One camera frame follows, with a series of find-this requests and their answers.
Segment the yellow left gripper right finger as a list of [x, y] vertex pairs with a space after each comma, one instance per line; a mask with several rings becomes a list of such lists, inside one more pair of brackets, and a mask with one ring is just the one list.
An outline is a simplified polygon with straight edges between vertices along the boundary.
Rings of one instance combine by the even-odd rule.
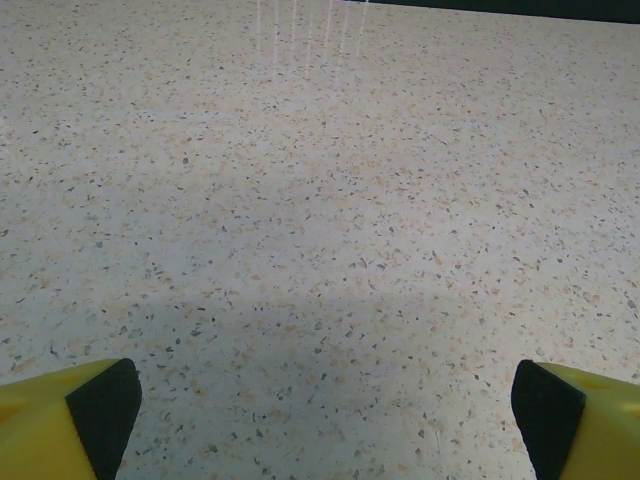
[[538, 479], [639, 478], [637, 385], [523, 360], [511, 408]]

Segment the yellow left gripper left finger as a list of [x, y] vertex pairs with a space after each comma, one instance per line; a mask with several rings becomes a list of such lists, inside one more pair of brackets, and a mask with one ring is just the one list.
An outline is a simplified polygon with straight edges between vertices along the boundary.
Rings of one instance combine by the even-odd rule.
[[113, 479], [141, 406], [129, 358], [1, 387], [3, 479]]

